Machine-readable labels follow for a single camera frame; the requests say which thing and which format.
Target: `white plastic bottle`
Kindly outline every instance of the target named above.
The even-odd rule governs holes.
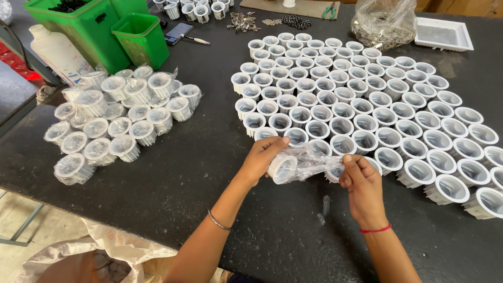
[[[69,86],[94,71],[66,35],[50,32],[42,25],[30,27],[30,32],[35,38],[30,44],[33,51]]]

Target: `cardboard sheet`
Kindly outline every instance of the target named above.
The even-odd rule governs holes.
[[[295,7],[287,8],[283,6],[283,0],[243,0],[239,5],[247,8],[322,19],[323,12],[325,12],[327,7],[332,5],[332,2],[296,0]],[[336,9],[336,16],[333,18],[334,20],[337,19],[340,5],[341,2],[336,2],[334,7]],[[326,13],[325,19],[328,20],[330,17],[331,12]]]

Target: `green-handled pliers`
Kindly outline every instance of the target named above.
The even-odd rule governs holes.
[[[333,18],[336,16],[336,10],[335,10],[335,7],[336,6],[336,3],[332,3],[332,5],[330,5],[330,7],[326,7],[326,10],[325,12],[323,12],[323,19],[325,19],[325,16],[326,16],[326,13],[328,13],[328,11],[332,11],[332,16],[330,17],[330,20],[333,20]]]

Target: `green bucket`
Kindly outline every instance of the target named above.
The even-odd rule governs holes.
[[[136,66],[147,64],[158,69],[169,57],[159,22],[156,16],[130,13],[112,26],[112,33]]]
[[[30,0],[23,7],[49,31],[66,35],[92,67],[102,64],[109,74],[115,74],[130,65],[126,52],[110,33],[119,21],[110,0],[90,0],[72,13],[48,10],[60,3]]]

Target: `black wire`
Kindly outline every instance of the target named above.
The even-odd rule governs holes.
[[[28,59],[26,58],[26,51],[21,43],[21,40],[19,40],[19,37],[11,30],[11,28],[2,20],[0,20],[0,26],[2,26],[5,30],[7,30],[8,33],[11,34],[11,36],[17,41],[19,47],[21,47],[21,54],[23,55],[23,61],[25,62],[26,68],[30,71],[35,71],[30,67],[30,64],[28,63]]]

